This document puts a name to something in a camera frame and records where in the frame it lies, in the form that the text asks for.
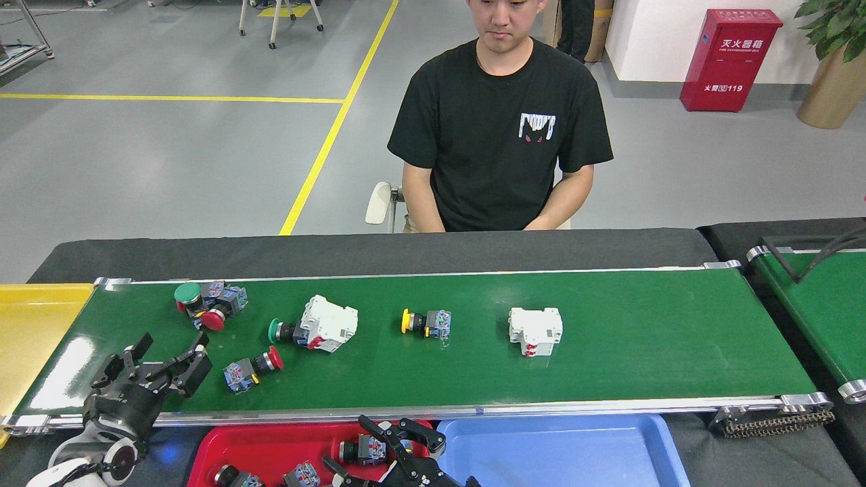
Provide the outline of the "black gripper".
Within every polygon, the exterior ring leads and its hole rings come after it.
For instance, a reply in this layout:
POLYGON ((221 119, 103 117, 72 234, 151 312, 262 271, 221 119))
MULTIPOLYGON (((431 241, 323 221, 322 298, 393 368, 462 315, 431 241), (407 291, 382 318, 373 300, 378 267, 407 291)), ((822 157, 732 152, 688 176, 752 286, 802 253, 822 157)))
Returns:
POLYGON ((446 448, 445 435, 436 429, 421 425, 414 420, 402 418, 396 425, 380 426, 365 414, 359 415, 359 425, 372 437, 396 454, 388 471, 380 480, 355 477, 343 468, 333 457, 323 456, 325 468, 333 472, 331 486, 480 486, 475 477, 468 477, 463 484, 446 474, 436 462, 446 448), (414 457, 403 447, 402 441, 410 440, 425 446, 430 457, 414 457), (396 483, 389 484, 387 475, 396 468, 396 483))
POLYGON ((164 363, 142 363, 154 344, 145 332, 120 354, 109 354, 90 382, 84 401, 83 425, 125 429, 136 440, 148 440, 152 426, 163 410, 164 395, 176 392, 189 398, 210 373, 206 351, 210 337, 201 331, 186 352, 164 363))

